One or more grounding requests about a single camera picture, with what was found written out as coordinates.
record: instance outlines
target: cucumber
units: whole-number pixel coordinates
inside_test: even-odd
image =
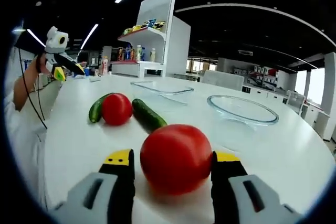
[[[101,105],[104,99],[113,93],[106,94],[99,98],[90,108],[89,111],[89,120],[91,123],[97,123],[101,119]]]
[[[134,99],[132,101],[133,114],[140,124],[150,132],[166,126],[166,121],[148,107],[142,100]]]

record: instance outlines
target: glass bowl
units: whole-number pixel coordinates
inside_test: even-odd
[[[209,140],[232,152],[253,153],[263,143],[266,128],[279,121],[273,110],[247,99],[212,95],[207,103],[212,111]]]
[[[272,125],[279,116],[268,107],[247,99],[228,95],[212,95],[207,103],[223,116],[256,125]]]
[[[149,107],[157,111],[171,111],[186,106],[193,88],[180,86],[174,81],[137,81],[131,82],[135,98],[143,100]]]

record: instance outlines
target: bottle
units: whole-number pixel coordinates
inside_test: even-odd
[[[131,60],[136,60],[136,58],[135,58],[135,49],[131,49]]]
[[[122,47],[118,48],[118,61],[122,60]]]
[[[142,51],[141,45],[137,45],[137,51],[135,52],[137,62],[141,60],[141,51]]]
[[[130,60],[131,59],[131,45],[128,44],[125,48],[125,58],[124,60]]]
[[[107,74],[108,73],[108,58],[107,56],[104,56],[104,59],[103,59],[103,62],[102,62],[102,65],[103,65],[103,70],[102,70],[102,74]]]
[[[142,51],[141,51],[141,60],[145,61],[145,52],[146,52],[146,48],[142,47]]]
[[[151,51],[151,62],[155,62],[155,48],[152,48]]]

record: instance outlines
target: white counter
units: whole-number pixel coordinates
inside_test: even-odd
[[[253,137],[243,136],[239,125],[229,131],[214,127],[208,117],[214,111],[206,98],[220,94],[260,102],[259,97],[205,83],[155,78],[161,79],[194,88],[188,106],[161,114],[169,124],[198,127],[208,136],[213,150],[229,152],[218,141],[243,143],[244,151],[236,155],[241,158],[245,170],[273,188],[282,204],[287,203],[305,213],[315,203],[333,173],[335,161],[318,134],[293,110],[282,103],[263,101],[263,105],[279,115],[279,121],[256,129]],[[150,193],[140,167],[140,148],[148,134],[139,123],[134,118],[120,127],[106,126],[103,122],[88,123],[88,111],[97,98],[109,92],[120,92],[132,100],[130,82],[137,80],[140,79],[103,76],[97,82],[85,78],[64,83],[50,115],[45,146],[46,187],[52,205],[66,200],[68,191],[89,173],[97,172],[110,153],[132,148],[136,189],[134,224],[213,223],[210,178],[197,191],[168,199],[163,204]]]

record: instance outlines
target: tomato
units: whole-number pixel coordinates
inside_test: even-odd
[[[206,136],[190,125],[173,124],[150,134],[140,151],[142,170],[152,188],[181,195],[199,188],[211,171],[212,150]]]
[[[122,125],[133,114],[130,100],[120,93],[114,93],[106,97],[101,105],[101,115],[110,125]]]

